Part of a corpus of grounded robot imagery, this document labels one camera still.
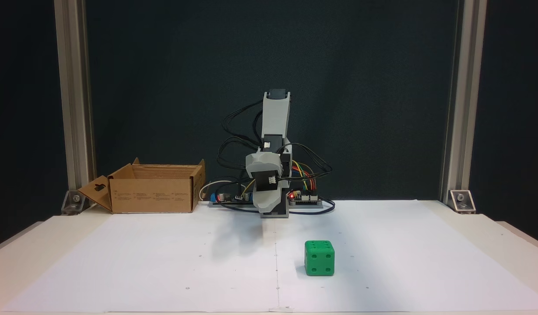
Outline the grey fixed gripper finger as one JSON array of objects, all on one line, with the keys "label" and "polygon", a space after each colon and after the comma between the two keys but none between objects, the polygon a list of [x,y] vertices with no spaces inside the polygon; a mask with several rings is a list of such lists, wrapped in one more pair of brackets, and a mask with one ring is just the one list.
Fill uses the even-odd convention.
[{"label": "grey fixed gripper finger", "polygon": [[253,205],[261,214],[271,213],[281,203],[281,191],[253,191]]}]

